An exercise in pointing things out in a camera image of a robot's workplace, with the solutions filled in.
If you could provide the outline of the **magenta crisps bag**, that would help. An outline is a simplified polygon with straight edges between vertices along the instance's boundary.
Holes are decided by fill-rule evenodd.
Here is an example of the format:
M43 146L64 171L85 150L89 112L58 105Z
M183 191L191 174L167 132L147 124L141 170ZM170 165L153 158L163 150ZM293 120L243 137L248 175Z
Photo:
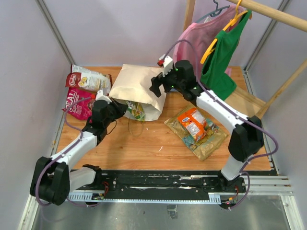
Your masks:
M87 120L92 115L92 107L95 102L95 95L78 88L69 88L64 112L79 120Z

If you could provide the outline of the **brown paper bag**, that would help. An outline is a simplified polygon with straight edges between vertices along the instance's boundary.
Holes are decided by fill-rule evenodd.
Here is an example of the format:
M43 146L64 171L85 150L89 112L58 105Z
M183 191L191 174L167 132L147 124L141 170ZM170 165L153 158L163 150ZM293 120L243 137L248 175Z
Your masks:
M111 87L109 97L117 102L126 104L125 101L134 101L142 105L145 111L145 121L135 120L142 124L142 128L144 128L145 122L156 121L162 114L166 93L161 92L161 96L156 97L149 90L152 85L151 78L161 72L161 69L156 67L123 64ZM136 133L133 130L132 119L128 121L128 131L134 137L139 137L142 134L142 131Z

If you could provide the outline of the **green snack packet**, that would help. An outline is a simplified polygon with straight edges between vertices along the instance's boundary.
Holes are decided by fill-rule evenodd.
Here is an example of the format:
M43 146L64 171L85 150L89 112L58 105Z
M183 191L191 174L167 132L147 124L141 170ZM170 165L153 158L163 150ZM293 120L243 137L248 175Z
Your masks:
M128 106L124 114L125 117L141 122L145 121L145 111L139 102L125 101L125 103Z

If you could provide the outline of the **red white chips bag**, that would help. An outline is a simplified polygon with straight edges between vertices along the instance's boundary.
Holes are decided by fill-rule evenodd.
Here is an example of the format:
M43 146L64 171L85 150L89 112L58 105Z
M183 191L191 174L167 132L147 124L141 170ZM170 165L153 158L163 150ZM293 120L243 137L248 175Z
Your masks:
M71 72L67 75L65 87L83 89L91 92L103 91L104 95L110 93L111 75L102 74L87 68L71 65Z

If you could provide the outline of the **orange Fox's candy packet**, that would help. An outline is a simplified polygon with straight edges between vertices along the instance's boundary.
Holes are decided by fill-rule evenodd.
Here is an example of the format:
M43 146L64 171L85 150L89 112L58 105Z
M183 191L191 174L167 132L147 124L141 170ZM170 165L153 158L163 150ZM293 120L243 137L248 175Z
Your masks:
M197 142L206 135L206 118L196 108L191 108L177 117L179 123L190 133Z

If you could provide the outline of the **tan salt vinegar chips bag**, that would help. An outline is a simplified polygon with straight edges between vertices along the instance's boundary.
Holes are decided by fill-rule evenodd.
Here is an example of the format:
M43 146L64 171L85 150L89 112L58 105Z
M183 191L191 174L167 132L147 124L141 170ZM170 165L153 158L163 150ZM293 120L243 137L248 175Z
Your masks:
M203 139L197 142L177 120L179 115L191 108L198 109L207 121L207 125L205 127L206 135ZM193 105L188 105L174 117L166 120L164 124L169 127L183 141L187 148L201 161L211 156L211 154L217 150L227 138L227 134L222 131L210 118L208 118L204 111Z

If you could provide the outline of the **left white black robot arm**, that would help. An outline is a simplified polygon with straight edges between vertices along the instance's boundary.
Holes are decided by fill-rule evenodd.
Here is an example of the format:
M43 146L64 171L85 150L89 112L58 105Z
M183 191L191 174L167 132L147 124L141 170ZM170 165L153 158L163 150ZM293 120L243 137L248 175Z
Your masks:
M50 158L41 157L35 164L30 195L39 205L61 205L71 191L88 185L91 189L102 186L101 169L85 165L72 171L73 166L90 150L101 143L108 134L108 126L123 117L128 106L113 99L97 100L92 115L87 119L78 137L62 151Z

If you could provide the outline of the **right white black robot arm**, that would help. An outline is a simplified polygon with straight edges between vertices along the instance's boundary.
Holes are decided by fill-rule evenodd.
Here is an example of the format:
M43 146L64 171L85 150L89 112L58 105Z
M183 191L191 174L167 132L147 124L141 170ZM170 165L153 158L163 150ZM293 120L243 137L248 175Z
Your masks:
M224 192L231 190L247 161L264 146L260 119L248 117L220 99L195 76L188 60L174 63L172 58L166 57L157 64L162 71L151 79L150 91L160 97L161 86L165 92L177 90L185 100L208 112L230 132L230 157L219 172L217 185Z

